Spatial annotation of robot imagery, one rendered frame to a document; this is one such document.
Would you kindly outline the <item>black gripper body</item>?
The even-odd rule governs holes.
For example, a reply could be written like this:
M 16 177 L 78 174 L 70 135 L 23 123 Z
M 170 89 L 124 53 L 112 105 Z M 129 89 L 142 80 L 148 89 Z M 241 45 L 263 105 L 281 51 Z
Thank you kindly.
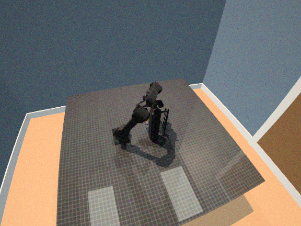
M 140 103 L 139 105 L 142 106 L 144 109 L 147 109 L 147 107 L 150 107 L 150 106 L 151 106 L 151 105 L 150 105 L 149 103 L 147 103 L 147 102 L 146 102 L 146 104 L 144 104 L 144 105 L 142 105 L 142 103 Z M 157 100 L 157 101 L 155 102 L 155 104 L 154 104 L 154 108 L 157 107 L 157 105 L 158 105 L 159 108 L 162 108 L 162 107 L 164 106 L 162 100 Z

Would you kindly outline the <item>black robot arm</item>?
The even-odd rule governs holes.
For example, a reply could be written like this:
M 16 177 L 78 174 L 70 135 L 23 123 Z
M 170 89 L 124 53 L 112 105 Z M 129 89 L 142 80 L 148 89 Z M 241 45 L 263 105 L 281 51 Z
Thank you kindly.
M 116 139 L 119 139 L 120 141 L 124 142 L 125 139 L 129 136 L 130 130 L 137 123 L 143 123 L 144 121 L 147 121 L 149 119 L 149 117 L 153 113 L 157 95 L 163 90 L 162 88 L 163 87 L 159 85 L 159 83 L 150 83 L 150 88 L 146 91 L 146 96 L 143 96 L 143 101 L 139 102 L 134 108 L 132 118 L 125 125 L 123 124 L 121 127 L 114 130 L 113 136 L 116 137 Z M 146 109 L 139 105 L 144 101 L 151 105 L 150 112 L 148 112 Z

